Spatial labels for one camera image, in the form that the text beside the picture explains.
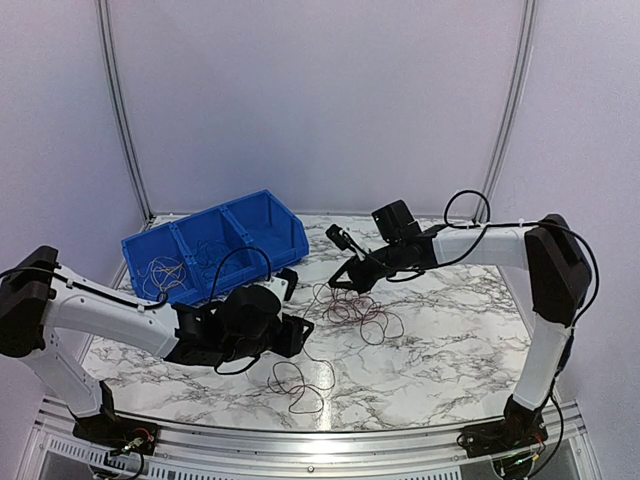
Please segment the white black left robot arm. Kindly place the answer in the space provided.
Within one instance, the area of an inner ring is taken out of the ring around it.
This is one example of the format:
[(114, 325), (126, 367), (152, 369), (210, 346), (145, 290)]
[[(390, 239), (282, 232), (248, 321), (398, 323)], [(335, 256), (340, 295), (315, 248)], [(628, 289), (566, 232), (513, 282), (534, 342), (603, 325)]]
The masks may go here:
[(75, 437), (111, 455), (153, 454), (159, 427), (117, 414), (105, 382), (65, 351), (57, 332), (76, 330), (143, 350), (166, 362), (214, 370), (265, 352), (298, 355), (313, 323), (284, 312), (298, 276), (285, 269), (262, 284), (237, 287), (199, 307), (172, 304), (162, 292), (147, 301), (92, 282), (41, 246), (1, 275), (1, 353), (28, 366), (63, 400)]

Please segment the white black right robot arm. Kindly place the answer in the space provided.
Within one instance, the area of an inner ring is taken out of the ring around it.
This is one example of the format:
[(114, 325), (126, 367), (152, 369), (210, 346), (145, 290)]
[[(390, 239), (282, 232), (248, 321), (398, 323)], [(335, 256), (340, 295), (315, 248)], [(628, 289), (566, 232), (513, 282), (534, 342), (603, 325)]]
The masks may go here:
[(403, 283), (458, 265), (511, 268), (528, 275), (535, 321), (519, 380), (501, 419), (466, 426), (457, 441), (470, 458), (546, 441), (543, 410), (555, 400), (553, 391), (571, 356), (576, 324), (600, 288), (599, 267), (588, 242), (560, 214), (467, 224), (444, 219), (423, 229), (407, 204), (397, 200), (374, 211), (372, 218), (385, 242), (376, 250), (362, 246), (343, 227), (327, 229), (327, 238), (338, 249), (353, 254), (330, 277), (331, 288), (363, 294), (380, 280)]

